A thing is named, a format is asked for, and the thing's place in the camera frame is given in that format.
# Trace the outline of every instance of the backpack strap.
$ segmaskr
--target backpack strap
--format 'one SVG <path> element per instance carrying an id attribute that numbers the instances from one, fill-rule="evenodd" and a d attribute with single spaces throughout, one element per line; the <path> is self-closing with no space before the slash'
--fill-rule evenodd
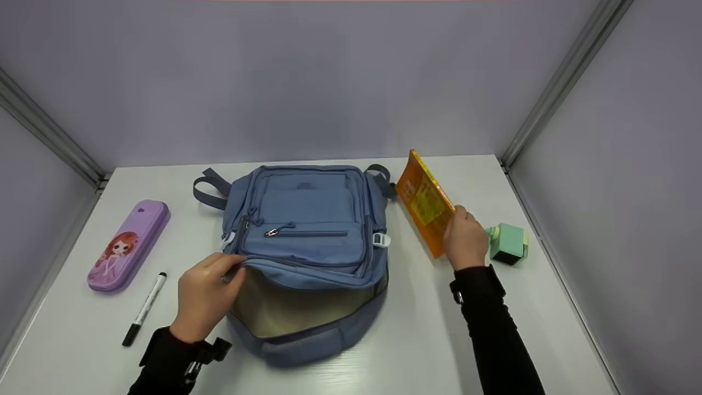
<path id="1" fill-rule="evenodd" d="M 371 172 L 377 172 L 377 174 L 371 175 L 378 185 L 378 188 L 380 188 L 383 197 L 394 200 L 397 197 L 397 192 L 395 191 L 395 183 L 390 182 L 390 170 L 381 164 L 373 163 L 364 171 L 364 173 L 369 174 Z"/>
<path id="2" fill-rule="evenodd" d="M 227 199 L 222 199 L 221 197 L 208 195 L 205 192 L 198 190 L 196 186 L 199 183 L 208 183 L 215 187 L 219 191 L 219 193 L 222 194 L 222 196 L 228 198 L 232 184 L 228 183 L 227 180 L 223 179 L 222 176 L 217 174 L 216 171 L 212 170 L 211 167 L 203 171 L 202 174 L 204 176 L 199 177 L 192 184 L 192 195 L 195 196 L 195 199 L 198 199 L 198 201 L 200 201 L 200 203 L 202 203 L 203 205 L 207 205 L 209 207 L 213 207 L 224 211 L 224 209 L 227 206 Z"/>

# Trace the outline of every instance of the orange book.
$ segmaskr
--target orange book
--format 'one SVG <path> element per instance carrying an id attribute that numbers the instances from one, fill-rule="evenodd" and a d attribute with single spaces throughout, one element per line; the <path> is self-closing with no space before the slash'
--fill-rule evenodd
<path id="1" fill-rule="evenodd" d="M 444 229 L 453 215 L 453 204 L 415 150 L 397 185 L 397 195 L 434 258 L 444 253 Z"/>

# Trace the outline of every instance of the white table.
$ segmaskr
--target white table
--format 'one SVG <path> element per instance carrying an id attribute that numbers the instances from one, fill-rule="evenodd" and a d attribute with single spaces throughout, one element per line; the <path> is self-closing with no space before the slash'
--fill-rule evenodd
<path id="1" fill-rule="evenodd" d="M 325 160 L 305 164 L 378 162 L 396 179 L 406 158 Z M 506 222 L 530 229 L 494 156 L 427 157 L 427 166 L 454 203 L 484 226 Z M 233 180 L 260 163 L 216 164 Z M 221 213 L 192 197 L 192 182 L 207 165 L 131 167 L 114 172 L 95 211 L 49 290 L 6 375 L 0 393 L 125 394 L 139 374 L 151 332 L 176 313 L 177 279 L 218 249 Z M 162 200 L 171 222 L 131 286 L 103 295 L 86 274 L 131 208 Z M 448 284 L 446 262 L 432 261 L 399 205 L 388 207 L 390 286 L 385 306 L 366 337 L 330 360 L 292 370 L 269 368 L 236 343 L 224 320 L 211 335 L 234 343 L 227 358 L 203 369 L 194 394 L 481 394 L 470 338 Z M 549 394 L 613 394 L 573 307 L 538 243 L 517 268 L 496 265 L 506 302 Z M 121 341 L 156 275 L 168 273 L 131 348 Z"/>

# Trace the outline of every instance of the person's left hand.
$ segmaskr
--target person's left hand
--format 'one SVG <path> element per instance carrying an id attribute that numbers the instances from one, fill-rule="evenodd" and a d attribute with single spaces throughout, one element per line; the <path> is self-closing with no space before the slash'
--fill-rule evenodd
<path id="1" fill-rule="evenodd" d="M 215 252 L 186 271 L 178 280 L 178 315 L 171 333 L 186 343 L 205 338 L 232 307 L 246 276 L 240 268 L 228 284 L 222 281 L 236 264 L 246 258 Z"/>

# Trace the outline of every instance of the black sleeve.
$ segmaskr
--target black sleeve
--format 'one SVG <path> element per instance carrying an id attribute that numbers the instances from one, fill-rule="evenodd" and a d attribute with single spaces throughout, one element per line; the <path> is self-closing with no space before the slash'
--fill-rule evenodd
<path id="1" fill-rule="evenodd" d="M 494 269 L 465 268 L 455 272 L 455 276 L 451 288 L 458 290 L 463 299 L 461 312 L 468 323 L 483 392 L 544 394 L 536 368 L 504 304 L 504 289 L 494 276 Z"/>
<path id="2" fill-rule="evenodd" d="M 185 371 L 197 357 L 198 344 L 181 342 L 168 328 L 154 332 L 140 365 L 139 378 L 128 395 L 186 395 L 194 383 L 185 384 Z"/>

